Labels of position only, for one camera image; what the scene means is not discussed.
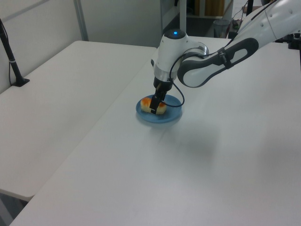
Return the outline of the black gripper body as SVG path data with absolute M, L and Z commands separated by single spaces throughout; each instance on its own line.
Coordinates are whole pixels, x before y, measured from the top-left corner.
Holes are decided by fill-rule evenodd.
M 161 81 L 155 77 L 153 85 L 156 89 L 155 96 L 165 96 L 166 93 L 172 88 L 173 83 L 170 81 Z

